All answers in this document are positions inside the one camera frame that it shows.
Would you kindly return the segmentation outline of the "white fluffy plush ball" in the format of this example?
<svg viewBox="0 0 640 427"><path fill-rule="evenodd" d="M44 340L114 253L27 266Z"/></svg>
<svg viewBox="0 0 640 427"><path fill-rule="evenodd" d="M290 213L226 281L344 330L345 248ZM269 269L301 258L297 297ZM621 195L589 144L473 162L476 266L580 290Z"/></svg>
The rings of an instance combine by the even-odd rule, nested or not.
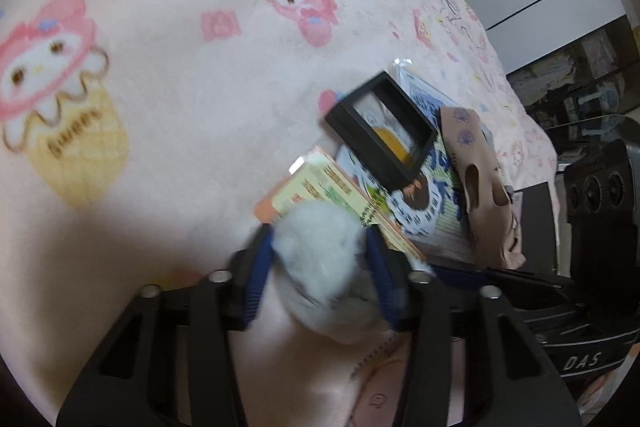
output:
<svg viewBox="0 0 640 427"><path fill-rule="evenodd" d="M337 205L315 200L293 206L273 228L282 303L307 329L342 345L392 330L364 257L370 226ZM434 273L424 262L407 260L410 272Z"/></svg>

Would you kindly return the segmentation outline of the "pink cartoon print blanket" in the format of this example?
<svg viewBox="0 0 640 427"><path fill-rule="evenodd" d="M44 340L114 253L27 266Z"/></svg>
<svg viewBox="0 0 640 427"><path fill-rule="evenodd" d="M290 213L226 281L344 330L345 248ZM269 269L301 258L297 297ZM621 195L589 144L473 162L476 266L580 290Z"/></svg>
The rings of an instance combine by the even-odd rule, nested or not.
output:
<svg viewBox="0 0 640 427"><path fill-rule="evenodd" d="M396 58L475 109L514 187L555 150L464 0L1 0L1 353L54 421L134 292L189 283Z"/></svg>

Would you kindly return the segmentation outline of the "Shin-chan bead art kit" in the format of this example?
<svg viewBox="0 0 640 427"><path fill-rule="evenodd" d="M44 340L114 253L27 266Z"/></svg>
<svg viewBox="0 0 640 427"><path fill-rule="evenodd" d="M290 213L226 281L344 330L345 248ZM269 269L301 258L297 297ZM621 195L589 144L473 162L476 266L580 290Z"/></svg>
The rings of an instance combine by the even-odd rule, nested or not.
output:
<svg viewBox="0 0 640 427"><path fill-rule="evenodd" d="M461 106L411 69L411 61L397 60L390 74L436 128L436 138L419 172L405 190L386 191L342 145L335 160L407 239L434 256L473 263L463 190L440 135L439 109Z"/></svg>

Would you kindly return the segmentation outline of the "yellow orange printed card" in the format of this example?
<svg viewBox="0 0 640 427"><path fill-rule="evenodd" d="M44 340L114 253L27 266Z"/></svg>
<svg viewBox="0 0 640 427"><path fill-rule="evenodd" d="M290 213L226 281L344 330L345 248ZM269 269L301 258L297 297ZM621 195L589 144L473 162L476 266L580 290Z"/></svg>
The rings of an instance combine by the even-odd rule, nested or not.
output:
<svg viewBox="0 0 640 427"><path fill-rule="evenodd" d="M338 167L321 147L299 156L288 169L288 175L254 207L255 217L262 223L273 222L293 205L308 200L323 200L341 207L367 227L377 225L390 248L402 251L408 258L424 261L416 246L388 219L381 206L363 193L361 188Z"/></svg>

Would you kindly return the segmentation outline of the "black storage box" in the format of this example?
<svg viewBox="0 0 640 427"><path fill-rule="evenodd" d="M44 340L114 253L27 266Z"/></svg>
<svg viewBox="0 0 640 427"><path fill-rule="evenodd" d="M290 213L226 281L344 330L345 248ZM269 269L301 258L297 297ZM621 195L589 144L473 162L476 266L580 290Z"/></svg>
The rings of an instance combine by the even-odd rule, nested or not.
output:
<svg viewBox="0 0 640 427"><path fill-rule="evenodd" d="M512 204L521 225L521 252L525 258L520 271L555 275L555 219L547 182L522 188L512 194Z"/></svg>

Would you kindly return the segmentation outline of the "black shadow box frame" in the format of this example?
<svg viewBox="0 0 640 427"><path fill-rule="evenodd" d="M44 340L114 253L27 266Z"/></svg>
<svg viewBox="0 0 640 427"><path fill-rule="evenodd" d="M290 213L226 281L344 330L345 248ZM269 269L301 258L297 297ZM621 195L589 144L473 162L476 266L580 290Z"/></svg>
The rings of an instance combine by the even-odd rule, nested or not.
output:
<svg viewBox="0 0 640 427"><path fill-rule="evenodd" d="M435 127L387 72L341 98L326 123L390 192L418 179L436 138Z"/></svg>

